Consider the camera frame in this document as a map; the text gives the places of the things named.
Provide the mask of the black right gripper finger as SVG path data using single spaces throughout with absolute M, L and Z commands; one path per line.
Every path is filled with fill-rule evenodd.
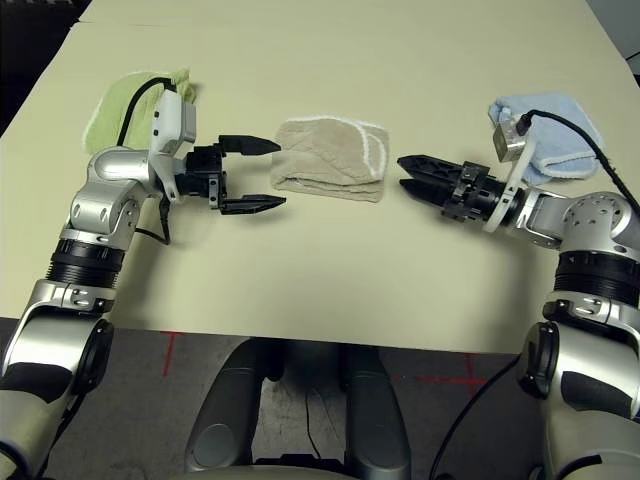
M 400 157 L 397 164 L 414 180 L 423 183 L 455 185 L 462 172 L 462 166 L 428 155 L 408 155 Z
M 453 192 L 453 186 L 447 182 L 401 179 L 399 183 L 413 199 L 439 208 L 444 207 Z

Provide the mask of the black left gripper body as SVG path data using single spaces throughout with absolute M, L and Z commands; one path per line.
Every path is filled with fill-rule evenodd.
M 186 155 L 184 171 L 176 175 L 179 193 L 206 198 L 211 209 L 224 209 L 227 192 L 222 160 L 225 156 L 219 144 L 196 146 Z

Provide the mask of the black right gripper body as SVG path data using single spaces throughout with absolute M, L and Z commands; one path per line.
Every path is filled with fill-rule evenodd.
M 487 222 L 506 188 L 506 183 L 491 175 L 488 167 L 473 162 L 453 164 L 448 178 L 450 187 L 442 214 L 460 222 Z

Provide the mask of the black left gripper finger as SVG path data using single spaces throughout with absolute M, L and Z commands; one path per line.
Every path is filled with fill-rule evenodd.
M 284 197 L 253 194 L 243 195 L 237 199 L 226 199 L 219 207 L 222 215 L 249 215 L 257 214 L 276 208 L 286 202 Z
M 260 156 L 278 152 L 281 147 L 268 139 L 250 135 L 220 135 L 218 143 L 225 153 Z

